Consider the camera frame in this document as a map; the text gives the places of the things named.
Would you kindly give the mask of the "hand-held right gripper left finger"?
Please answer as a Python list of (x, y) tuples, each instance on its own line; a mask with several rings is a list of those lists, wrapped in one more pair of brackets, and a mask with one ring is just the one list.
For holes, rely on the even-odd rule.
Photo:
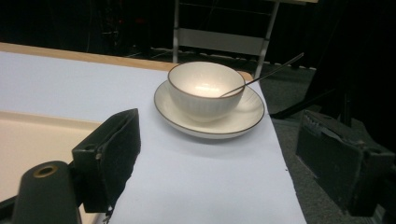
[(72, 176), (77, 200), (88, 213), (115, 208), (140, 153), (138, 110), (108, 118), (72, 149)]

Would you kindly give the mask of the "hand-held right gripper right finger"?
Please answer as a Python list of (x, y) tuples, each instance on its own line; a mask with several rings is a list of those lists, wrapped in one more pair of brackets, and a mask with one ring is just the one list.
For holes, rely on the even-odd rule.
[(296, 156), (344, 211), (369, 217), (378, 206), (396, 217), (396, 154), (345, 124), (305, 110)]

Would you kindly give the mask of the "white ribbed bowl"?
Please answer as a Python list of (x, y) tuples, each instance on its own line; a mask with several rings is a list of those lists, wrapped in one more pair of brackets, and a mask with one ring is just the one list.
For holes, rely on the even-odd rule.
[(209, 122), (230, 114), (239, 104), (245, 79), (234, 69), (210, 62), (183, 63), (167, 75), (170, 97), (189, 118)]

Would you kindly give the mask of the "metal spoon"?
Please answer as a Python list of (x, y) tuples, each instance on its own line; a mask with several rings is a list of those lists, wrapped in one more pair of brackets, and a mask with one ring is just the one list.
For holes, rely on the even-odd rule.
[(219, 96), (219, 98), (223, 98), (226, 97), (228, 95), (230, 95), (231, 93), (237, 93), (238, 91), (244, 89), (245, 87), (249, 86), (250, 84), (253, 84), (259, 80), (262, 80), (264, 78), (267, 78), (269, 76), (274, 75), (275, 73), (281, 71), (282, 69), (284, 69), (285, 67), (291, 65), (292, 63), (295, 63), (297, 61), (299, 61), (300, 59), (302, 59), (304, 57), (304, 52), (301, 52), (300, 54), (296, 55), (295, 57), (291, 58), (290, 60), (286, 61), (285, 63), (282, 63), (279, 67), (265, 73), (263, 76), (258, 76), (252, 80), (250, 80), (249, 82), (243, 84), (242, 86), (239, 86), (233, 90), (227, 91), (225, 93), (223, 93), (221, 96)]

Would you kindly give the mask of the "white plate with brown rim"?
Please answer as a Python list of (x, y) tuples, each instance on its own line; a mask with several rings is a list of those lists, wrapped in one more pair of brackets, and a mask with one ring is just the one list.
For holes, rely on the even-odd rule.
[(182, 133), (205, 139), (228, 139), (247, 133), (261, 122), (266, 112), (260, 95), (247, 87), (237, 107), (226, 117), (209, 122), (195, 121), (176, 108), (167, 81), (155, 91), (154, 104), (170, 126)]

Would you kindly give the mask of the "beige tray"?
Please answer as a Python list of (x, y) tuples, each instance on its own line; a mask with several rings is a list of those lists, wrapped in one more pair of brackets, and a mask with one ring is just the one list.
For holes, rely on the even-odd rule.
[(71, 150), (100, 122), (0, 111), (0, 202), (15, 196), (22, 175), (47, 161), (72, 160)]

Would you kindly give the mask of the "metal stand frame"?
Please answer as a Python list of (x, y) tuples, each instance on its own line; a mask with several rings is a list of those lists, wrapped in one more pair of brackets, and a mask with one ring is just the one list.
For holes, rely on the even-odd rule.
[(181, 28), (179, 25), (179, 7), (181, 3), (175, 0), (173, 25), (173, 63), (178, 62), (180, 46), (198, 49), (211, 49), (258, 56), (254, 78), (261, 75), (264, 59), (270, 43), (271, 34), (276, 21), (280, 1), (275, 0), (264, 37), (247, 35), (232, 35), (210, 31)]

